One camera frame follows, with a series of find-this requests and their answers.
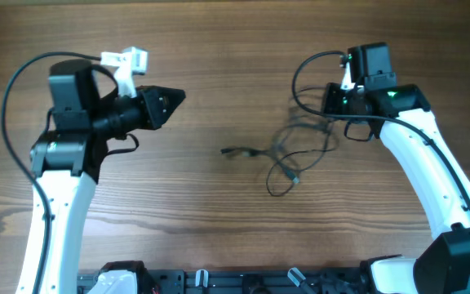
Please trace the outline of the black usb cable thin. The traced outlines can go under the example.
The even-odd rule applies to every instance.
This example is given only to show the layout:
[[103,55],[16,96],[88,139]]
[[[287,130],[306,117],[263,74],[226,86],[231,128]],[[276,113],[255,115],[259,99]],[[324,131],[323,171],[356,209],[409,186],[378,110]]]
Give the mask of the black usb cable thin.
[[[229,157],[236,156],[237,154],[243,154],[247,157],[258,157],[266,156],[271,158],[275,164],[277,164],[284,172],[293,172],[301,173],[311,169],[316,166],[324,157],[324,155],[330,151],[335,150],[338,145],[334,148],[330,148],[330,138],[333,133],[334,121],[318,121],[315,123],[301,122],[295,120],[290,122],[285,127],[282,127],[273,134],[272,143],[267,149],[255,149],[248,146],[230,146],[220,150],[222,155],[227,155]],[[290,135],[296,129],[309,129],[312,131],[321,132],[325,135],[325,138],[322,142],[322,147],[319,149],[306,149],[289,152],[286,154],[285,143],[289,139]],[[292,167],[285,163],[285,161],[296,154],[309,154],[309,153],[319,153],[320,155],[306,167]]]

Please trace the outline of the black usb cable thick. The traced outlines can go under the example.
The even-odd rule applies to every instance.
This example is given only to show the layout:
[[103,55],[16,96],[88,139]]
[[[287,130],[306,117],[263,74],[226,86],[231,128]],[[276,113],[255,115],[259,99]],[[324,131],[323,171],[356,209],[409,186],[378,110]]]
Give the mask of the black usb cable thick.
[[[265,155],[274,161],[269,169],[266,178],[266,189],[273,197],[282,197],[288,194],[299,183],[299,176],[312,167],[316,166],[328,152],[334,151],[339,146],[339,141],[333,136],[334,120],[324,118],[311,118],[309,113],[295,114],[297,109],[301,109],[298,105],[291,106],[287,125],[277,131],[273,136],[272,145],[264,151]],[[297,150],[287,153],[285,143],[293,134],[295,129],[306,129],[314,132],[320,132],[323,135],[321,148]],[[306,167],[301,167],[293,157],[301,154],[318,154],[318,157]],[[280,168],[283,174],[290,180],[290,185],[284,191],[274,192],[270,187],[270,179],[275,168]]]

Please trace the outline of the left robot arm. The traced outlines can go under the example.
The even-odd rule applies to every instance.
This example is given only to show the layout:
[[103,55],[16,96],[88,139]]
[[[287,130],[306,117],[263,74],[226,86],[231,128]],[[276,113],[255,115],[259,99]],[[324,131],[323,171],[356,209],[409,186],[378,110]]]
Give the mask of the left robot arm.
[[84,59],[50,68],[55,130],[43,132],[30,150],[33,216],[18,293],[77,291],[83,228],[101,164],[112,155],[109,140],[157,130],[186,97],[157,86],[136,87],[132,97],[117,89],[100,96],[97,72],[110,74]]

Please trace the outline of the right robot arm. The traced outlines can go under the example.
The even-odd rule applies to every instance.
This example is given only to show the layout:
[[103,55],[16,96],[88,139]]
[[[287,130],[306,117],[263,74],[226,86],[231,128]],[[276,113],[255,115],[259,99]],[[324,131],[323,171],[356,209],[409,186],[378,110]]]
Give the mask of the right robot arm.
[[367,265],[378,293],[470,293],[470,180],[450,152],[431,106],[414,84],[400,86],[384,42],[351,47],[345,74],[331,83],[324,114],[363,121],[409,179],[432,243],[417,258],[380,257]]

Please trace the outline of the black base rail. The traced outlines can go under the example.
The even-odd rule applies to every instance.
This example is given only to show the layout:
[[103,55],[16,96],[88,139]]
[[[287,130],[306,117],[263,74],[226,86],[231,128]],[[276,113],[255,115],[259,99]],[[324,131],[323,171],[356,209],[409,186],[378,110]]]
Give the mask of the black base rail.
[[120,293],[373,293],[368,274],[358,268],[325,268],[260,271],[196,271],[151,269],[137,288],[128,286]]

